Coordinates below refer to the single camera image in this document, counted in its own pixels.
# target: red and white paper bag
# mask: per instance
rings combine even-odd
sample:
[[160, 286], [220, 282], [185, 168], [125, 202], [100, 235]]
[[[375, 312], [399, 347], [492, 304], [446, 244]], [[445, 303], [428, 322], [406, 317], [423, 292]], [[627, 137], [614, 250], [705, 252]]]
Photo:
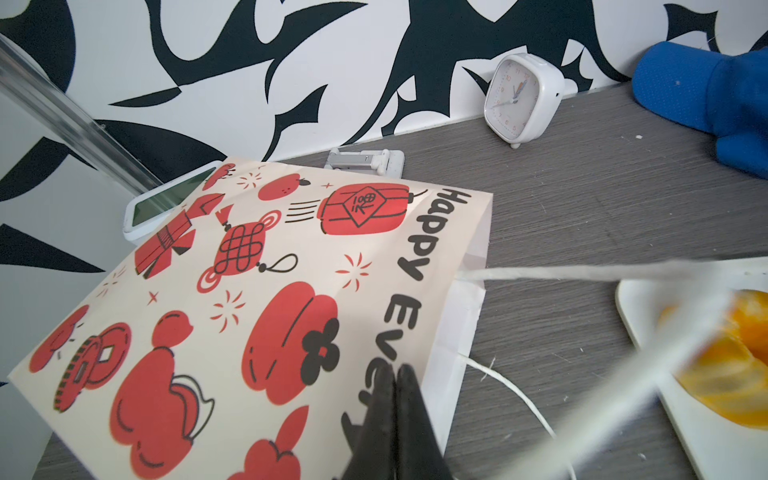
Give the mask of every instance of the red and white paper bag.
[[339, 477], [386, 362], [444, 448], [491, 194], [227, 162], [12, 382], [97, 478]]

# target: green screen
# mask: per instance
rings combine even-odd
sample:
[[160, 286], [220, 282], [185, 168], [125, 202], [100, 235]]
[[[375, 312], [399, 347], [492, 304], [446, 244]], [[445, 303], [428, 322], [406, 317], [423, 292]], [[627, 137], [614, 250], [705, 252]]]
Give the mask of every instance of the green screen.
[[211, 168], [210, 170], [206, 170], [201, 174], [186, 179], [180, 184], [172, 186], [168, 190], [164, 190], [153, 197], [146, 198], [137, 203], [134, 208], [133, 226], [136, 227], [138, 224], [146, 222], [152, 217], [156, 217], [157, 215], [176, 207], [183, 202], [198, 185], [202, 184], [214, 170], [216, 169]]

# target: white alarm clock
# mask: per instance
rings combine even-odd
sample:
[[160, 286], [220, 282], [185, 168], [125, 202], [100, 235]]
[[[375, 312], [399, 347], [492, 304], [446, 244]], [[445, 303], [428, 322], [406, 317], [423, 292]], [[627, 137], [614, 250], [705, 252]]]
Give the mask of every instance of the white alarm clock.
[[565, 79], [553, 64], [529, 53], [504, 57], [485, 97], [485, 121], [517, 148], [539, 138], [560, 106]]

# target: orange slice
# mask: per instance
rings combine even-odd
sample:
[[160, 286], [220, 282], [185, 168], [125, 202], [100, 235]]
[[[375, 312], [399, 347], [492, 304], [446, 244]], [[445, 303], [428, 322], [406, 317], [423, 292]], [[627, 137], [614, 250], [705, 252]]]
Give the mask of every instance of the orange slice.
[[[665, 309], [663, 323], [675, 307]], [[741, 290], [718, 336], [677, 381], [716, 414], [768, 429], [768, 293]]]

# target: gray wooden table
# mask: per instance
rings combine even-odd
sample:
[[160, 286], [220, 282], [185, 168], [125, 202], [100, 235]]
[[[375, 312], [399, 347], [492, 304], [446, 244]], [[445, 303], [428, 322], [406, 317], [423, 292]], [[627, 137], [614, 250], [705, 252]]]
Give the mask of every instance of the gray wooden table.
[[[644, 110], [629, 85], [563, 100], [546, 133], [515, 151], [482, 119], [365, 148], [403, 150], [404, 178], [492, 192], [488, 266], [722, 257], [764, 251], [768, 243], [768, 182], [719, 165], [713, 137]], [[318, 167], [325, 158], [290, 163]], [[557, 430], [573, 402], [631, 351], [615, 285], [486, 286], [472, 357], [486, 365], [495, 358], [494, 369]], [[489, 477], [546, 435], [513, 393], [481, 378], [468, 369], [445, 454], [461, 480]], [[577, 474], [694, 477], [658, 402]], [[54, 435], [35, 478], [90, 476]]]

